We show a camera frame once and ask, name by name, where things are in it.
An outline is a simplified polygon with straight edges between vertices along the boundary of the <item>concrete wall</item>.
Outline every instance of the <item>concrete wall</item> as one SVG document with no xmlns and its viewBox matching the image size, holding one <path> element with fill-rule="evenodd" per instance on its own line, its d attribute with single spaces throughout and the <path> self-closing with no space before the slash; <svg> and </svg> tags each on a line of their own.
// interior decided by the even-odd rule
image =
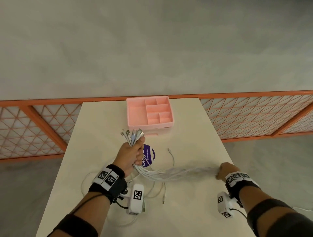
<svg viewBox="0 0 313 237">
<path fill-rule="evenodd" d="M 0 100 L 313 89 L 311 1 L 2 0 Z"/>
</svg>

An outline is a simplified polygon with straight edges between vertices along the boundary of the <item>orange mesh panel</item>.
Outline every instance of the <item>orange mesh panel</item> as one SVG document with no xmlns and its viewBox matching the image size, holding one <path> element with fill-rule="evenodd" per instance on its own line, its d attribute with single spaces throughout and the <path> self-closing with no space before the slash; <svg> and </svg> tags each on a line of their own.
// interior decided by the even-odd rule
<svg viewBox="0 0 313 237">
<path fill-rule="evenodd" d="M 63 153 L 18 107 L 0 107 L 0 158 Z"/>
<path fill-rule="evenodd" d="M 202 99 L 221 139 L 265 136 L 313 101 L 313 95 Z"/>
<path fill-rule="evenodd" d="M 71 138 L 81 104 L 33 106 L 54 131 L 66 142 Z"/>
<path fill-rule="evenodd" d="M 309 112 L 306 116 L 287 128 L 283 134 L 301 132 L 313 132 L 313 111 Z"/>
</svg>

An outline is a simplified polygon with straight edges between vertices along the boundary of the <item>pink tray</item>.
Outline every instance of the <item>pink tray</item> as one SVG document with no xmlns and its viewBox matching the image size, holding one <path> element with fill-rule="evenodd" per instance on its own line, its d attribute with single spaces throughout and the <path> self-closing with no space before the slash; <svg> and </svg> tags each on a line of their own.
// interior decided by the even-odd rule
<svg viewBox="0 0 313 237">
<path fill-rule="evenodd" d="M 129 130 L 172 127 L 174 116 L 168 96 L 127 98 Z"/>
</svg>

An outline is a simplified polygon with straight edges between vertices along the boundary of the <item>hand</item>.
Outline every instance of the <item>hand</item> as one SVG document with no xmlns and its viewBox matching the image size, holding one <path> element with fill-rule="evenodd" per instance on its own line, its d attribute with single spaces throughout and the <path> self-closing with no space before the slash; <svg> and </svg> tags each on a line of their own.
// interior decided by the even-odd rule
<svg viewBox="0 0 313 237">
<path fill-rule="evenodd" d="M 216 176 L 217 180 L 223 180 L 224 183 L 226 182 L 226 176 L 232 172 L 240 171 L 240 169 L 237 166 L 234 166 L 231 163 L 225 162 L 222 163 L 219 167 L 219 172 Z"/>
<path fill-rule="evenodd" d="M 142 164 L 143 144 L 145 140 L 145 137 L 141 137 L 132 147 L 126 142 L 118 151 L 117 156 L 112 164 L 120 167 L 124 171 L 125 177 L 130 175 L 133 171 L 134 163 L 136 165 Z"/>
</svg>

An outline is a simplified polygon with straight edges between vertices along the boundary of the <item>orange frame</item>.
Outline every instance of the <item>orange frame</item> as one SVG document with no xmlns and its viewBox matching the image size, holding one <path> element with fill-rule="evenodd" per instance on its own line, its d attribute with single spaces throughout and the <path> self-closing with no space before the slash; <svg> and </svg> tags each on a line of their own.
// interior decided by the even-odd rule
<svg viewBox="0 0 313 237">
<path fill-rule="evenodd" d="M 199 99 L 211 99 L 211 98 L 239 98 L 239 97 L 263 97 L 263 96 L 294 96 L 294 95 L 313 95 L 313 90 L 305 91 L 271 91 L 271 92 L 246 92 L 246 93 L 216 93 L 216 94 L 185 94 L 185 95 L 169 95 L 169 98 L 199 98 Z M 129 97 L 136 96 L 124 96 L 124 97 L 99 97 L 99 98 L 65 98 L 65 99 L 34 99 L 34 100 L 6 100 L 0 101 L 0 107 L 18 106 L 29 118 L 39 127 L 47 136 L 50 137 L 63 151 L 66 150 L 67 144 L 59 137 L 59 135 L 42 119 L 39 113 L 32 107 L 33 105 L 51 105 L 51 104 L 77 104 L 83 102 L 95 102 L 95 101 L 119 101 L 126 100 Z M 247 141 L 256 139 L 276 138 L 276 137 L 290 137 L 297 135 L 308 135 L 313 132 L 293 133 L 293 134 L 281 134 L 288 127 L 299 121 L 302 117 L 307 115 L 313 110 L 313 103 L 309 104 L 306 108 L 300 111 L 296 116 L 287 121 L 283 126 L 277 129 L 273 134 L 268 136 L 247 137 L 247 138 L 234 138 L 223 139 L 224 142 L 235 141 Z M 22 158 L 8 158 L 1 159 L 0 162 L 8 161 L 25 161 L 25 160 L 38 160 L 38 159 L 51 159 L 60 158 L 63 155 L 47 155 L 40 157 L 22 157 Z"/>
</svg>

